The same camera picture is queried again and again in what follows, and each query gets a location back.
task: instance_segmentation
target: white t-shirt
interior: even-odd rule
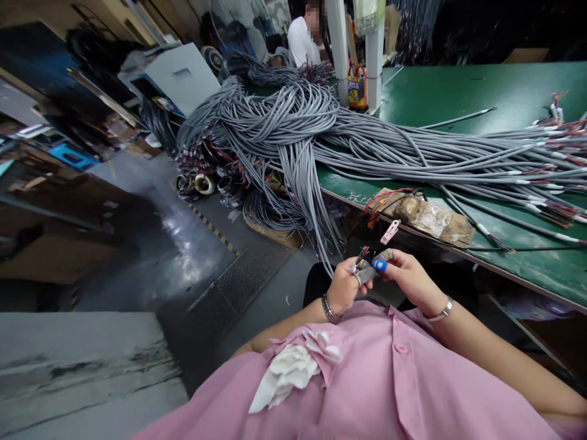
[[[306,61],[308,64],[320,63],[320,50],[314,44],[310,31],[303,17],[292,21],[287,31],[287,42],[289,44],[289,60],[300,67]]]

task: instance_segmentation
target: green workbench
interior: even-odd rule
[[[482,116],[436,130],[484,134],[527,127],[547,115],[552,93],[568,90],[562,99],[567,121],[578,120],[587,111],[587,62],[557,64],[496,64],[456,67],[405,67],[383,69],[382,105],[376,117],[401,125],[423,126],[497,105]],[[356,207],[363,207],[381,188],[413,185],[401,181],[369,182],[342,177],[318,165],[322,189]],[[431,202],[447,206],[440,193],[427,188]],[[543,221],[528,211],[475,199],[496,211],[528,223],[587,240],[587,227],[563,228]],[[586,199],[573,203],[587,208]],[[512,248],[560,246],[562,242],[496,219],[468,206],[471,214]],[[471,247],[493,247],[476,233]],[[561,299],[587,312],[587,252],[581,250],[518,252],[460,252],[490,270],[524,284],[539,293]]]

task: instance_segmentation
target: yellow black warning tape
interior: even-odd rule
[[[172,181],[172,182],[170,182],[170,184],[171,184],[171,187],[174,189],[174,191],[175,191],[177,194],[179,194],[179,191],[178,191],[178,190],[177,190],[177,188],[175,187],[175,185],[174,185],[174,182]],[[229,250],[229,251],[231,251],[231,252],[232,252],[232,253],[233,253],[233,254],[234,254],[236,257],[239,257],[239,256],[240,256],[240,252],[239,252],[239,251],[237,251],[237,250],[234,248],[234,246],[232,245],[232,243],[231,243],[230,241],[228,241],[228,240],[226,239],[226,237],[225,237],[224,235],[222,235],[218,229],[216,229],[216,227],[215,227],[215,226],[214,226],[214,225],[213,225],[213,224],[210,222],[210,220],[208,220],[208,219],[207,219],[207,218],[204,216],[204,214],[202,214],[200,211],[198,211],[198,209],[197,209],[197,208],[194,206],[194,204],[193,204],[193,203],[190,203],[188,206],[189,206],[189,207],[190,207],[190,209],[191,209],[191,210],[194,212],[194,214],[195,214],[195,215],[197,215],[197,216],[198,216],[198,218],[199,218],[199,219],[200,219],[202,222],[204,222],[204,224],[205,224],[205,225],[208,227],[208,229],[210,229],[210,230],[212,231],[212,233],[213,233],[214,235],[216,235],[216,236],[217,236],[217,237],[220,239],[220,241],[222,241],[222,243],[223,243],[223,244],[224,244],[224,245],[225,245],[225,246],[228,248],[228,250]]]

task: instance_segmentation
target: snack bag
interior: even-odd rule
[[[356,110],[367,109],[367,75],[363,66],[354,63],[349,67],[349,106]]]

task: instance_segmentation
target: shirt button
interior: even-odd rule
[[[401,354],[406,354],[408,352],[408,348],[403,344],[395,344],[393,348],[395,348],[396,351]]]

